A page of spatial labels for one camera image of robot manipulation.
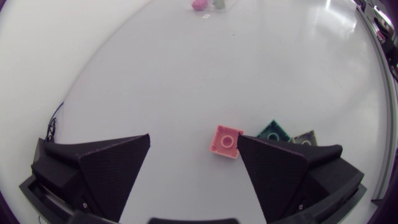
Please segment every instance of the white floor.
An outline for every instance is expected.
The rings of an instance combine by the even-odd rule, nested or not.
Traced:
[[[121,222],[236,217],[264,222],[241,158],[208,152],[217,124],[257,134],[276,119],[341,144],[368,188],[344,221],[364,223],[384,155],[386,99],[351,1],[238,1],[226,13],[154,1],[92,58],[59,116],[62,143],[149,133]]]
[[[0,189],[21,223],[37,218],[17,188],[30,175],[37,138],[84,64],[144,2],[8,0],[0,13],[0,105],[8,108],[0,111]],[[272,118],[292,136],[314,129],[319,145],[344,147],[368,188],[344,223],[366,222],[375,209],[386,101],[350,2],[240,0],[208,19],[178,0],[159,4],[99,51],[59,116],[59,142],[150,133],[121,222],[262,220],[241,159],[211,154],[208,142],[219,123],[254,135]]]

